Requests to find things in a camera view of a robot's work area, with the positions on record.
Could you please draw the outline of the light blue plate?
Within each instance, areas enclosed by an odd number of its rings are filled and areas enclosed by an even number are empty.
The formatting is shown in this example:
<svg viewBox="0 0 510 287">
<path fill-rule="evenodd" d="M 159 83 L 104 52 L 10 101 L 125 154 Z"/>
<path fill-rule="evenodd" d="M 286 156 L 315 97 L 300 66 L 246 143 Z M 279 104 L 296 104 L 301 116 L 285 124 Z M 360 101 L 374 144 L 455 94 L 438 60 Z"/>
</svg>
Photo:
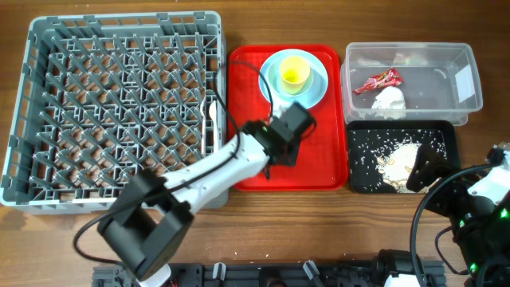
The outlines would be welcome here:
<svg viewBox="0 0 510 287">
<path fill-rule="evenodd" d="M 310 64 L 311 70 L 314 72 L 314 81 L 312 87 L 305 94 L 296 97 L 282 96 L 278 92 L 274 91 L 270 87 L 270 82 L 267 77 L 271 64 L 273 64 L 275 61 L 283 60 L 288 56 L 304 57 Z M 262 78 L 259 79 L 259 88 L 266 100 L 269 100 L 268 90 L 270 90 L 273 98 L 273 103 L 275 105 L 273 108 L 275 110 L 274 114 L 277 114 L 278 109 L 288 108 L 293 102 L 300 103 L 306 109 L 312 108 L 322 100 L 326 91 L 328 90 L 328 73 L 324 64 L 316 56 L 302 49 L 284 49 L 274 53 L 262 64 L 261 73 L 268 82 L 269 89 L 267 89 Z"/>
</svg>

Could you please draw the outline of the light green small bowl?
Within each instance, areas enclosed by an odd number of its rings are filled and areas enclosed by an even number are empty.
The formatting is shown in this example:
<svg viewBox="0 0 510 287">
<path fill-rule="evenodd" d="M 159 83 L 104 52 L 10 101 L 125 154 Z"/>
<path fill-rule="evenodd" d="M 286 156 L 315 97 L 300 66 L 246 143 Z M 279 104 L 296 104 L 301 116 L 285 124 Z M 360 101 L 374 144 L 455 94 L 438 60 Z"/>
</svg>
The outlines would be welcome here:
<svg viewBox="0 0 510 287">
<path fill-rule="evenodd" d="M 281 94 L 282 96 L 287 97 L 296 97 L 300 96 L 302 94 L 305 94 L 313 85 L 314 81 L 314 72 L 311 70 L 311 75 L 308 77 L 308 79 L 304 82 L 304 85 L 301 87 L 300 90 L 296 91 L 295 93 L 287 92 L 284 89 L 283 84 L 281 83 L 281 76 L 280 76 L 280 65 L 282 63 L 282 60 L 275 61 L 268 70 L 268 79 L 270 82 L 270 87 Z"/>
</svg>

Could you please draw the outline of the yellow plastic cup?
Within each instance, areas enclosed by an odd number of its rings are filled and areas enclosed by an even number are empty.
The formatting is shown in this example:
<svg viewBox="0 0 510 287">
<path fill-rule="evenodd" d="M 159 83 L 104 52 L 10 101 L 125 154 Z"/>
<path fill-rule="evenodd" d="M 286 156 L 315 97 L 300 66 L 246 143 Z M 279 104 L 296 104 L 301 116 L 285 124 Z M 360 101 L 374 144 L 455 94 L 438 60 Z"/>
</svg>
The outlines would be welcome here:
<svg viewBox="0 0 510 287">
<path fill-rule="evenodd" d="M 311 74 L 308 61 L 301 56 L 288 56 L 280 63 L 280 84 L 288 94 L 298 93 Z"/>
</svg>

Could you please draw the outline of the white napkin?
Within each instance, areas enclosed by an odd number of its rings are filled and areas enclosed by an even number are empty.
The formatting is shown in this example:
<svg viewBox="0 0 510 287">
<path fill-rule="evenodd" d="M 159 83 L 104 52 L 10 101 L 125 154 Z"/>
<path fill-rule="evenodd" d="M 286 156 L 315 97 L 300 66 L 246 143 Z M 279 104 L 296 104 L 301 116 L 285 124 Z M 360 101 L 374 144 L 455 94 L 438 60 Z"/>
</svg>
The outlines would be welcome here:
<svg viewBox="0 0 510 287">
<path fill-rule="evenodd" d="M 401 119 L 406 113 L 406 102 L 402 91 L 393 86 L 384 88 L 380 94 L 375 97 L 375 102 L 371 106 L 375 110 L 376 116 L 384 119 Z"/>
</svg>

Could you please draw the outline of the red snack wrapper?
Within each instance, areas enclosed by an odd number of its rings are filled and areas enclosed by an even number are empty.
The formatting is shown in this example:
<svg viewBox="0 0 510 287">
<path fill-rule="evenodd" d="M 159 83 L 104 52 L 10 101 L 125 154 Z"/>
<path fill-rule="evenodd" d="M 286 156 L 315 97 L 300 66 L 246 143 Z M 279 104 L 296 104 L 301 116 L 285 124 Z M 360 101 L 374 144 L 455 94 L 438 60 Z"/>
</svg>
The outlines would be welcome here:
<svg viewBox="0 0 510 287">
<path fill-rule="evenodd" d="M 403 82 L 404 80 L 397 69 L 391 67 L 383 73 L 369 77 L 361 87 L 354 89 L 353 93 L 358 96 L 362 93 L 376 90 L 377 88 L 396 87 Z"/>
</svg>

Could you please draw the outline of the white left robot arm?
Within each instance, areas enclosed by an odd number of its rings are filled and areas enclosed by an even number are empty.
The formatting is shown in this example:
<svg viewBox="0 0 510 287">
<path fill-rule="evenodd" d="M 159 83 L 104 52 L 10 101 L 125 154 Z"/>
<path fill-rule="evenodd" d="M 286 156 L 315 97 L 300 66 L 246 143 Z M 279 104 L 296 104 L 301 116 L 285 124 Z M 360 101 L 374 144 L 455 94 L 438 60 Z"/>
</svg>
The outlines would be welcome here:
<svg viewBox="0 0 510 287">
<path fill-rule="evenodd" d="M 304 130 L 278 119 L 271 124 L 249 121 L 219 151 L 189 167 L 161 176 L 141 171 L 97 230 L 139 283 L 159 286 L 195 214 L 267 165 L 290 163 Z"/>
</svg>

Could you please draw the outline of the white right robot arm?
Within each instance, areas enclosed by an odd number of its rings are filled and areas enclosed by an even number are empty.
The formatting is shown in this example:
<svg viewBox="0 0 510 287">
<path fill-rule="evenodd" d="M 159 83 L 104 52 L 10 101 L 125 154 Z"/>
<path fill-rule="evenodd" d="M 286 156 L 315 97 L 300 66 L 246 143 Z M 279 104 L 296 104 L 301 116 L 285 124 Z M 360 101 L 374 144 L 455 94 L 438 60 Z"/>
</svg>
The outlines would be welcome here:
<svg viewBox="0 0 510 287">
<path fill-rule="evenodd" d="M 406 186 L 411 191 L 429 189 L 414 213 L 410 228 L 410 260 L 388 274 L 387 286 L 428 286 L 417 253 L 418 226 L 424 210 L 449 220 L 466 268 L 467 286 L 509 284 L 509 145 L 500 143 L 485 162 L 460 169 L 424 145 Z"/>
</svg>

